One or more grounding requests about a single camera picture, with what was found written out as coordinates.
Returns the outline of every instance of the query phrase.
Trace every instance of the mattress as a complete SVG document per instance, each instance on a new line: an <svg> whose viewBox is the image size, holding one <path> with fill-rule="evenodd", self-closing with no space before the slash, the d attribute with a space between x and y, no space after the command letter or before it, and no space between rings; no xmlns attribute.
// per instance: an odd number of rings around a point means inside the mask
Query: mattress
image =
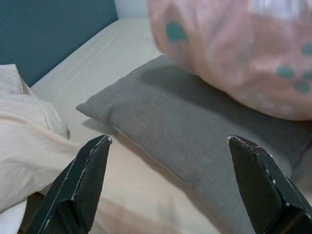
<svg viewBox="0 0 312 234"><path fill-rule="evenodd" d="M159 55L148 19L121 19L91 38L32 87L58 110L74 140L84 144L103 133L114 138L93 233L219 233L203 205L178 179L110 126L75 109Z"/></svg>

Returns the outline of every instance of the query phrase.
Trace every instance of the headboard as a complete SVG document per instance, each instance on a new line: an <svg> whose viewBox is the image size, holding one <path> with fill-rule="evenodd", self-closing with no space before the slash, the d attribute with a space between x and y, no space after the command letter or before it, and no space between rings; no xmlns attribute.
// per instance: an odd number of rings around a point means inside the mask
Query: headboard
<svg viewBox="0 0 312 234"><path fill-rule="evenodd" d="M0 0L0 64L32 86L116 20L114 0Z"/></svg>

